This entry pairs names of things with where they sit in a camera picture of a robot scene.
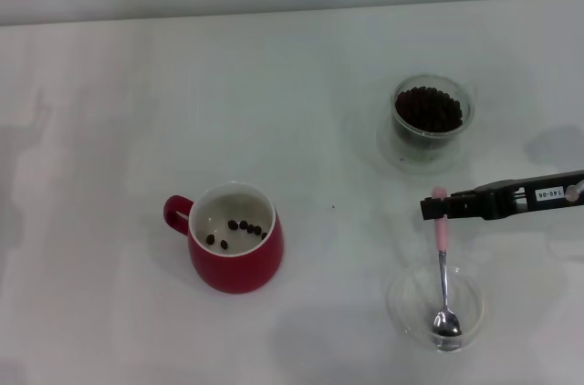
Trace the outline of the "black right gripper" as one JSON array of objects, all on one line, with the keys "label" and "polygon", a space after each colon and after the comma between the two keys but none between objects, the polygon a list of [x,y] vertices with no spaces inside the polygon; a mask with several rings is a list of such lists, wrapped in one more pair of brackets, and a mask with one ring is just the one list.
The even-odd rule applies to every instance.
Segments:
[{"label": "black right gripper", "polygon": [[583,171],[492,182],[449,197],[427,197],[420,201],[424,221],[444,217],[494,221],[582,204]]}]

